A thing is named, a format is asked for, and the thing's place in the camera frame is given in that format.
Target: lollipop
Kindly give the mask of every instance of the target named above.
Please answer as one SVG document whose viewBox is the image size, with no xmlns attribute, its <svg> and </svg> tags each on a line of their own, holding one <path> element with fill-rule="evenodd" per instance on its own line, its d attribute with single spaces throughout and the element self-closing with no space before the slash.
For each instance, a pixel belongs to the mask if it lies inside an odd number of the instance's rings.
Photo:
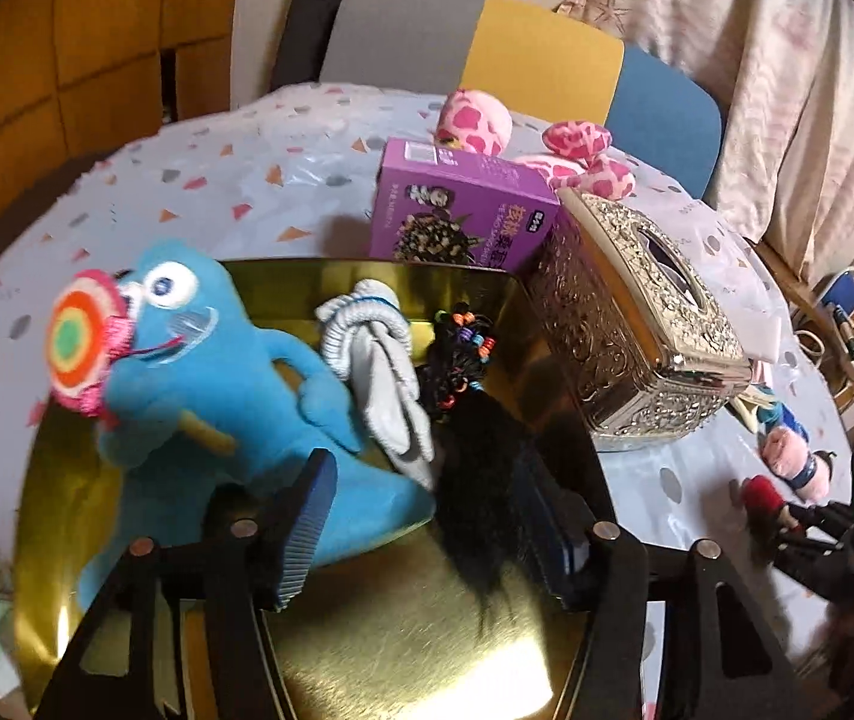
<svg viewBox="0 0 854 720">
<path fill-rule="evenodd" d="M 110 362 L 129 347 L 133 322 L 116 282 L 82 271 L 54 303 L 46 329 L 46 365 L 53 396 L 65 408 L 97 416 Z"/>
</svg>

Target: pink curtain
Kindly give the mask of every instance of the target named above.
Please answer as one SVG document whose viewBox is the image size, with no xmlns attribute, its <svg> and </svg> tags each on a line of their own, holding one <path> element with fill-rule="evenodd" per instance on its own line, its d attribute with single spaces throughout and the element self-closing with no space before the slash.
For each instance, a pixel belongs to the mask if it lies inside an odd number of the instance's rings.
<svg viewBox="0 0 854 720">
<path fill-rule="evenodd" d="M 854 264 L 851 0 L 567 0 L 706 89 L 724 139 L 705 199 L 814 283 Z"/>
</svg>

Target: gray cloth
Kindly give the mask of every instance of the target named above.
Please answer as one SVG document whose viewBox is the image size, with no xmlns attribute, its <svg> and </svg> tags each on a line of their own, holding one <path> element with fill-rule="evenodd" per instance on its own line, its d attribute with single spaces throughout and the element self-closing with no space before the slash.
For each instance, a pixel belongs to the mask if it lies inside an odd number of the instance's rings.
<svg viewBox="0 0 854 720">
<path fill-rule="evenodd" d="M 343 0 L 320 80 L 447 95 L 485 0 Z"/>
</svg>

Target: white tablecloth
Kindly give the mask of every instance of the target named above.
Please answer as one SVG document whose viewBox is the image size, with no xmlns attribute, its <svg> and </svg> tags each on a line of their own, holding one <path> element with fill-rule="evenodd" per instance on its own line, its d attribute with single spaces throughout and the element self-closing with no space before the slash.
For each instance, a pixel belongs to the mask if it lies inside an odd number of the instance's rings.
<svg viewBox="0 0 854 720">
<path fill-rule="evenodd" d="M 220 259 L 363 257 L 385 140 L 428 140 L 442 102 L 435 95 L 314 84 L 171 125 L 98 164 L 8 248 L 0 259 L 3 554 L 12 553 L 20 487 L 46 402 L 44 326 L 70 276 L 82 268 L 126 268 L 145 247 L 168 237 Z M 540 133 L 547 123 L 514 119 L 505 156 L 543 151 Z M 670 177 L 632 162 L 638 187 L 628 202 L 675 238 L 721 303 L 756 307 L 768 293 L 769 304 L 786 317 L 750 247 Z M 784 322 L 785 333 L 788 328 Z M 814 448 L 838 453 L 834 497 L 849 500 L 850 455 L 840 419 L 822 378 L 789 336 L 776 365 L 776 391 L 807 426 Z M 798 654 L 822 619 L 823 603 L 784 576 L 750 566 L 745 517 L 732 500 L 731 483 L 764 470 L 751 441 L 730 413 L 721 412 L 672 445 L 603 456 L 603 469 L 622 525 L 643 541 L 683 549 L 701 536 L 715 538 L 745 574 L 788 650 Z M 661 627 L 662 610 L 651 608 L 648 696 L 656 690 Z"/>
</svg>

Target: ornate tissue box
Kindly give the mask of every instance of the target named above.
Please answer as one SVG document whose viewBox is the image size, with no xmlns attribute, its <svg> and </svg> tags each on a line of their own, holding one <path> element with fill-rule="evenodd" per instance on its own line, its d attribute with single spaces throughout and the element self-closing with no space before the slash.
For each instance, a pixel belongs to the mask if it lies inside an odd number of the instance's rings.
<svg viewBox="0 0 854 720">
<path fill-rule="evenodd" d="M 750 382 L 729 320 L 645 215 L 558 191 L 563 210 L 528 289 L 599 449 L 697 429 Z"/>
</svg>

